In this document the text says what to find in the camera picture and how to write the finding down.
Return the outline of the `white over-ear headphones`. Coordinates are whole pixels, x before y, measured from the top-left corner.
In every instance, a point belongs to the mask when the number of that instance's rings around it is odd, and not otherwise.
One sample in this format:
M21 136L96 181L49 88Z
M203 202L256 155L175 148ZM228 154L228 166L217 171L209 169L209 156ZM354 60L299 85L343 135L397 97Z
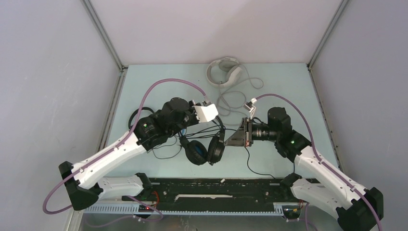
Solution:
M212 61L206 69L208 83L215 88L229 88L238 83L243 69L241 63L231 57L224 57Z

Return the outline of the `black and blue gaming headset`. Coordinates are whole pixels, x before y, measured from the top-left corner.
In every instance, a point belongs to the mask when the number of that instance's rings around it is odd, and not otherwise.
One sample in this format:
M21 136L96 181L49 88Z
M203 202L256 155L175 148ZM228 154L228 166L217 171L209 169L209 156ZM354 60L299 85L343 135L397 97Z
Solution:
M206 162L213 165L219 162L223 156L226 128L219 116L216 116L216 120L220 125L220 131L218 135L212 137L208 148L199 141L188 141L186 136L179 138L179 142L185 150L187 159L197 166L203 165Z

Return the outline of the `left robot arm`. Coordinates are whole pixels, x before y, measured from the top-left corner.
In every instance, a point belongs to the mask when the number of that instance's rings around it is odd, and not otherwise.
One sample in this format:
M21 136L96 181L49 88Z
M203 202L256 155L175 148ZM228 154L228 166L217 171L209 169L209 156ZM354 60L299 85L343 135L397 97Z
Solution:
M119 195L136 196L140 200L151 197L152 187L144 173L131 177L107 178L106 174L127 160L146 153L187 127L208 121L206 101L195 103L172 98L163 107L146 117L141 110L134 115L134 124L122 137L93 156L77 162L62 162L58 168L71 204L76 211L86 209L98 200Z

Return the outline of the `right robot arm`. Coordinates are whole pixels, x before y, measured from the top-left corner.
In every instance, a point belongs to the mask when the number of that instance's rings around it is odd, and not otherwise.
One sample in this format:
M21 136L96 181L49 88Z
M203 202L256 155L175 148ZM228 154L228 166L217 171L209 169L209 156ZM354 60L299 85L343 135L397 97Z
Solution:
M321 187L291 173L280 182L280 196L311 203L337 220L344 231L370 231L383 218L383 194L375 187L367 189L352 180L323 157L312 142L291 125L282 107L268 110L268 122L258 124L244 117L226 146L250 147L254 141L271 141L277 152L296 167L314 174Z

